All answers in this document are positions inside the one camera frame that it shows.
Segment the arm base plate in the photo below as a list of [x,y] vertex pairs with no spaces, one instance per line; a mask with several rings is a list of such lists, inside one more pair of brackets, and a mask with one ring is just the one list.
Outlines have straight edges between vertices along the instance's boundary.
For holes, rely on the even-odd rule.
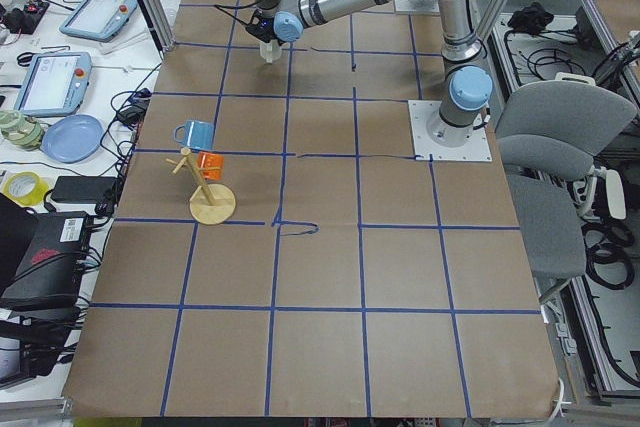
[[440,15],[438,0],[394,0],[394,10],[404,15]]
[[488,136],[478,113],[469,126],[458,128],[440,117],[441,101],[409,100],[414,157],[419,161],[491,162]]

